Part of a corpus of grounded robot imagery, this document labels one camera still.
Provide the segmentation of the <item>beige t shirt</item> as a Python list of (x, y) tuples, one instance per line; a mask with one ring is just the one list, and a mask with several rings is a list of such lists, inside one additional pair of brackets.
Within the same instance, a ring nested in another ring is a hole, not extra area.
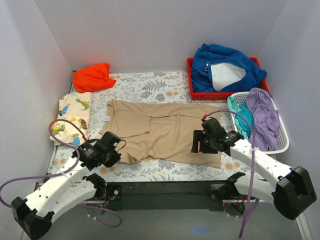
[(221, 154), (192, 153), (193, 132), (202, 129), (202, 117), (218, 107), (198, 103), (107, 102), (107, 120), (100, 134), (112, 132), (126, 141), (120, 161), (136, 164), (144, 159), (198, 164), (220, 168)]

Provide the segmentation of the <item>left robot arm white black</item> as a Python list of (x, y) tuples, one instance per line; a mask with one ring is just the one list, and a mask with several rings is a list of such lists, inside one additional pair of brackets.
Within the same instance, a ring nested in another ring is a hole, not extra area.
[(11, 202), (14, 220), (31, 240), (43, 237), (55, 220), (83, 201), (110, 198), (107, 183), (92, 171), (101, 165), (110, 168), (120, 160), (116, 147), (121, 141), (110, 131), (89, 139), (75, 149), (58, 176)]

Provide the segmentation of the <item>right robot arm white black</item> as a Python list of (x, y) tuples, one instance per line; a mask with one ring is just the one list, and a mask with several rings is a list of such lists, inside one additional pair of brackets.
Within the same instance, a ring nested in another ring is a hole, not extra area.
[(278, 162), (253, 148), (238, 132), (226, 132), (215, 118), (203, 120), (201, 126), (201, 130), (193, 132), (192, 153), (225, 153), (262, 176), (262, 179), (252, 180), (249, 175), (237, 172), (216, 190), (216, 194), (232, 199), (248, 195), (268, 202), (289, 220), (295, 220), (317, 200), (309, 172), (302, 166), (293, 168)]

